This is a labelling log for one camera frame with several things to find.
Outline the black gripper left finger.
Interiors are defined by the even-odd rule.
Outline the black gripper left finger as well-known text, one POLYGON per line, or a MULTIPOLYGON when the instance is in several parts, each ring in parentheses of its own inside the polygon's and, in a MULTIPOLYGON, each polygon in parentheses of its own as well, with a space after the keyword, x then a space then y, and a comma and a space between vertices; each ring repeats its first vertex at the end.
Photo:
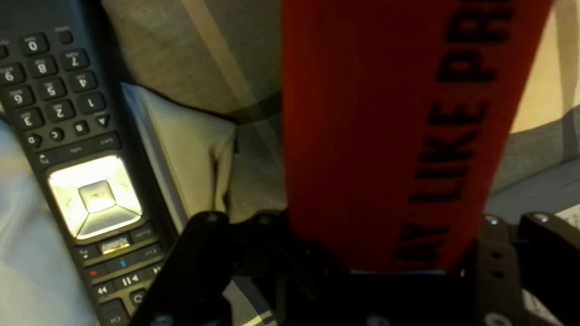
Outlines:
POLYGON ((189 217, 128 326, 231 326, 226 235, 224 214, 189 217))

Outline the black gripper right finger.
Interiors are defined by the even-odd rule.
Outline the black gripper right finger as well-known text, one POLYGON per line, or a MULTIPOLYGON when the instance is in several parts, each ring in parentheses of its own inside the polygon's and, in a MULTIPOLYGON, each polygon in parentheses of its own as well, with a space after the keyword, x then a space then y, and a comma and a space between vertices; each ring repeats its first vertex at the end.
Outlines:
POLYGON ((580 326, 580 230, 554 214, 485 215, 472 248, 472 326, 580 326))

